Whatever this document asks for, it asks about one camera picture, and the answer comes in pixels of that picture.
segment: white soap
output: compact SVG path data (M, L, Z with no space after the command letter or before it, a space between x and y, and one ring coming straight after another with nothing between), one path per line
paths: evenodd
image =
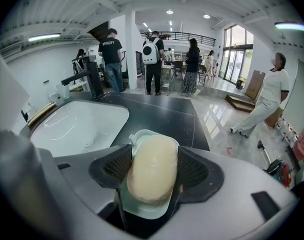
M163 135L143 140L127 174L129 192L144 203L160 203L172 193L177 177L178 152L174 141Z

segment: black railing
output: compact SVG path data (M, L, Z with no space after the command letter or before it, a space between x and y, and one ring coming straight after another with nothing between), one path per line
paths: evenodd
M177 41L189 41L192 38L195 38L198 44L208 45L214 47L216 40L211 37L207 37L199 34L191 33L182 33L182 32L167 32L159 31L159 38L163 40L177 40ZM150 32L142 32L142 38L145 40L151 36Z

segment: blue jeans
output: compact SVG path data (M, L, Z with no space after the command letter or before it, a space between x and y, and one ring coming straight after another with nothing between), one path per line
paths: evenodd
M105 65L105 70L108 76L108 80L117 93L123 91L123 80L122 80L122 71L120 63L110 63Z

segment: sink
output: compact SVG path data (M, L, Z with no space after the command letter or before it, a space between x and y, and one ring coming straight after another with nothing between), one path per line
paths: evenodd
M128 118L125 107L71 101L38 125L30 140L55 158L101 150L111 146Z

